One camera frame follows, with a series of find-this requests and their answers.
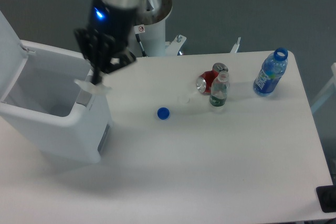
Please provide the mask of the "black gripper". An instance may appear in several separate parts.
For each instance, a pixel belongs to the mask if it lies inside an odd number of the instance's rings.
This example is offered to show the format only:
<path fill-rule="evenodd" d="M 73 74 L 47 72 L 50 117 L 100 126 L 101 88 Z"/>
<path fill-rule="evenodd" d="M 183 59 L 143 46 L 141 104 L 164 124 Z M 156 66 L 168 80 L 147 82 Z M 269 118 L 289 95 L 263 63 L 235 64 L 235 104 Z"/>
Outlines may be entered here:
<path fill-rule="evenodd" d="M 92 84 L 102 82 L 101 73 L 110 74 L 136 62 L 127 49 L 136 11 L 93 2 L 87 26 L 75 29 L 80 51 L 93 67 Z"/>

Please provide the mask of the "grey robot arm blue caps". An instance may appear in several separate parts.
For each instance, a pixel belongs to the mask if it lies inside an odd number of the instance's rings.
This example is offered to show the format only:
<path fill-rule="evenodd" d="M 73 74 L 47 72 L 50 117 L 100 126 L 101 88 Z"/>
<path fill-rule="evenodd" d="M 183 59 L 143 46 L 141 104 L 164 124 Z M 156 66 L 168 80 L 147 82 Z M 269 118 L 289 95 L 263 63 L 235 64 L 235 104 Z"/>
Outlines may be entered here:
<path fill-rule="evenodd" d="M 136 61 L 128 50 L 128 36 L 140 3 L 141 0 L 92 0 L 86 27 L 74 31 L 84 59 L 92 66 L 92 84 L 99 85 L 103 74 Z"/>

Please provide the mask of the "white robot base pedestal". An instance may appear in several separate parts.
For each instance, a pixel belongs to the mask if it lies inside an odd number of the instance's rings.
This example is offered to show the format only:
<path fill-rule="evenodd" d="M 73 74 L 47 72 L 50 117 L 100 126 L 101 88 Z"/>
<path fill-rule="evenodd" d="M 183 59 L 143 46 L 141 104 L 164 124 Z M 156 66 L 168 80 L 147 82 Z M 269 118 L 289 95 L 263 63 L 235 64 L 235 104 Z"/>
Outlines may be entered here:
<path fill-rule="evenodd" d="M 136 57 L 181 56 L 186 37 L 177 35 L 166 40 L 166 20 L 172 0 L 142 0 L 135 26 L 129 34 L 129 49 Z"/>

